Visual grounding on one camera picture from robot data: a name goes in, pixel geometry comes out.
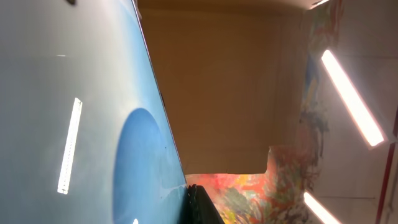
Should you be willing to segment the Galaxy S25 smartphone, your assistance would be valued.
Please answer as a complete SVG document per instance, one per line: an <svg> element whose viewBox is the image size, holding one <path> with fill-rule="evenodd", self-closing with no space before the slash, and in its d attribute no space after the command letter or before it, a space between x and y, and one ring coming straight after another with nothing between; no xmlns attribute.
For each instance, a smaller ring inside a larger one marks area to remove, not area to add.
<svg viewBox="0 0 398 224"><path fill-rule="evenodd" d="M188 223L133 1L1 2L1 222Z"/></svg>

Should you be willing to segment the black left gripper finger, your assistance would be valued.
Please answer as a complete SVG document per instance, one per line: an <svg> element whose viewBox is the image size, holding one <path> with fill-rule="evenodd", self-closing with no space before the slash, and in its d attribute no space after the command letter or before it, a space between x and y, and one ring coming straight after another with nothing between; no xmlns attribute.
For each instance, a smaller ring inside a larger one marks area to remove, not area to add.
<svg viewBox="0 0 398 224"><path fill-rule="evenodd" d="M204 186L190 185L188 188L190 220L192 224L224 224Z"/></svg>

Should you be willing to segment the red pipe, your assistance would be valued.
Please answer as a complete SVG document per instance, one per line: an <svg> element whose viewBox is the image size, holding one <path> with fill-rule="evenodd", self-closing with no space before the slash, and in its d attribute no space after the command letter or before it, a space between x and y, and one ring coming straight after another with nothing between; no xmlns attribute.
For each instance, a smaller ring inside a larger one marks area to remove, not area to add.
<svg viewBox="0 0 398 224"><path fill-rule="evenodd" d="M393 125L393 130L392 130L392 135L395 137L395 140L394 141L391 140L389 143L389 150L388 150L388 154L387 154L386 166L384 169L384 175L383 175L383 180L382 180L382 187L381 187L379 202L378 202L378 206L377 206L375 224L380 224L381 218L382 218L382 211L384 209L387 187L388 187L388 183L389 183L389 176L390 176L391 167L392 167L392 160L394 157L395 147L396 147L396 143L397 143L397 115L398 115L398 111L396 111L396 114L395 114L394 125Z"/></svg>

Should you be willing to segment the ceiling light strip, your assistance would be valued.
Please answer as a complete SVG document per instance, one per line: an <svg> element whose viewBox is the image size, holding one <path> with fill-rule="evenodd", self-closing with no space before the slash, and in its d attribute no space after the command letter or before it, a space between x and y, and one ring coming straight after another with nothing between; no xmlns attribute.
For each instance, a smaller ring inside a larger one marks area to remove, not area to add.
<svg viewBox="0 0 398 224"><path fill-rule="evenodd" d="M303 193L303 201L312 213L323 224L341 224L341 222L332 215L309 191Z"/></svg>
<svg viewBox="0 0 398 224"><path fill-rule="evenodd" d="M369 147L374 148L386 142L387 137L382 128L332 51L326 49L322 53L321 61L351 119Z"/></svg>

